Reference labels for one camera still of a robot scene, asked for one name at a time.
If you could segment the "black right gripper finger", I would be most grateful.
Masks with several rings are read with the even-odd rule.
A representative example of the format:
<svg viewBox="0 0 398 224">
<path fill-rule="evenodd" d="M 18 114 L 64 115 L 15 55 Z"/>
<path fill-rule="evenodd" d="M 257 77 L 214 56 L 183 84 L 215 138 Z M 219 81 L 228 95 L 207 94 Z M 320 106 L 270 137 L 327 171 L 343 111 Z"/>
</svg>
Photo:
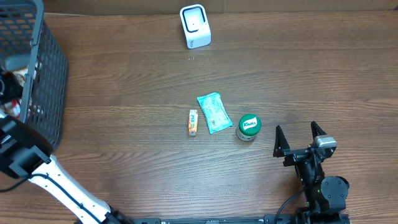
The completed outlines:
<svg viewBox="0 0 398 224">
<path fill-rule="evenodd" d="M 326 132 L 324 132 L 324 130 L 322 130 L 322 128 L 319 127 L 319 125 L 315 121 L 311 122 L 311 130 L 312 130 L 312 136 L 314 138 L 317 136 L 326 135 Z"/>
<path fill-rule="evenodd" d="M 290 146 L 285 138 L 284 132 L 280 125 L 276 126 L 275 129 L 275 151 L 289 151 Z"/>
</svg>

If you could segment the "green lid Knorr jar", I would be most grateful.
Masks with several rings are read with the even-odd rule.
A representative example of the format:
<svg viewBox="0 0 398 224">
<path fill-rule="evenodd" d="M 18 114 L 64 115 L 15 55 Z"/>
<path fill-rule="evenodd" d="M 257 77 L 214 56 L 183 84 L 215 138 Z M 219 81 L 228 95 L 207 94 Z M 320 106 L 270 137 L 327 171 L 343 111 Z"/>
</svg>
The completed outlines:
<svg viewBox="0 0 398 224">
<path fill-rule="evenodd" d="M 236 128 L 236 134 L 242 141 L 252 141 L 261 130 L 261 120 L 255 114 L 245 114 Z"/>
</svg>

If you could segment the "teal white snack packet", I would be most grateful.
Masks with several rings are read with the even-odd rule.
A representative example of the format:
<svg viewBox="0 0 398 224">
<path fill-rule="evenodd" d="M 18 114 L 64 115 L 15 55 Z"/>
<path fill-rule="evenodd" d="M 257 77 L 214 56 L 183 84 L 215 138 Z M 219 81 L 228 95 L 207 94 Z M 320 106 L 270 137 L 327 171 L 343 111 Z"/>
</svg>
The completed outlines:
<svg viewBox="0 0 398 224">
<path fill-rule="evenodd" d="M 222 131 L 233 125 L 233 122 L 225 111 L 219 93 L 214 92 L 205 96 L 199 96 L 197 101 L 205 115 L 210 134 Z"/>
</svg>

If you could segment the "orange snack packet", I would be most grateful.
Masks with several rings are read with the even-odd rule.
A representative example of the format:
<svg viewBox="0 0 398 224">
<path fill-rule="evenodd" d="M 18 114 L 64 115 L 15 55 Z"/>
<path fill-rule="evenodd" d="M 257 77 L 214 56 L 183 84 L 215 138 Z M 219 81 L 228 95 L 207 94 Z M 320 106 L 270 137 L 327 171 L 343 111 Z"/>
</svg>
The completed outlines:
<svg viewBox="0 0 398 224">
<path fill-rule="evenodd" d="M 196 136 L 198 133 L 198 111 L 190 110 L 188 118 L 188 135 Z"/>
</svg>

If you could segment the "white brown snack bag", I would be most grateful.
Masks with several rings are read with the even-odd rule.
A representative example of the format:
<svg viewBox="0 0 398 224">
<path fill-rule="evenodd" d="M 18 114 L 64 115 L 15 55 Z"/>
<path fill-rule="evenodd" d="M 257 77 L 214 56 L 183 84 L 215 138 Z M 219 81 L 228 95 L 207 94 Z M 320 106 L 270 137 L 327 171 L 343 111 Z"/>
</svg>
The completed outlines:
<svg viewBox="0 0 398 224">
<path fill-rule="evenodd" d="M 18 80 L 19 84 L 23 87 L 27 81 L 25 74 L 28 72 L 28 66 L 11 72 L 4 72 L 3 70 L 1 72 L 2 74 L 12 73 Z M 19 119 L 21 115 L 21 109 L 22 109 L 22 97 L 18 100 L 12 100 L 8 103 L 1 104 L 1 117 L 4 117 L 5 115 L 11 115 Z"/>
</svg>

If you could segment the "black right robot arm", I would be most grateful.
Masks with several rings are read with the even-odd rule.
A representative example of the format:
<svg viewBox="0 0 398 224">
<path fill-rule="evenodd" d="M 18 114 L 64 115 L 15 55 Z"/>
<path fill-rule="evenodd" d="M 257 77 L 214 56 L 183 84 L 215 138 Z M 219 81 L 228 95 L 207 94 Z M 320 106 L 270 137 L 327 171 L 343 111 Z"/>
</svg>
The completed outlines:
<svg viewBox="0 0 398 224">
<path fill-rule="evenodd" d="M 340 224 L 349 223 L 349 216 L 341 212 L 346 209 L 349 182 L 340 176 L 325 176 L 322 162 L 336 151 L 337 143 L 315 122 L 311 122 L 313 142 L 306 148 L 292 150 L 282 128 L 275 129 L 274 157 L 284 158 L 285 167 L 295 167 L 302 190 L 287 199 L 278 209 L 274 223 Z M 281 220 L 283 209 L 291 201 L 305 195 L 307 206 L 296 209 L 287 220 Z"/>
</svg>

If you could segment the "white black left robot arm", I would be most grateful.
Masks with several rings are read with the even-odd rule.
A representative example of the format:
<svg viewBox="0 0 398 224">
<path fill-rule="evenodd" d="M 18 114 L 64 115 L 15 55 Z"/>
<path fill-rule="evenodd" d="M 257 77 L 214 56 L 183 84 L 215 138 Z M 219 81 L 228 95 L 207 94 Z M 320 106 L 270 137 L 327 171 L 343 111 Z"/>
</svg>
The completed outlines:
<svg viewBox="0 0 398 224">
<path fill-rule="evenodd" d="M 53 146 L 37 131 L 13 116 L 1 113 L 1 172 L 20 181 L 1 192 L 14 190 L 29 181 L 67 207 L 80 223 L 131 223 L 80 185 L 53 155 Z"/>
</svg>

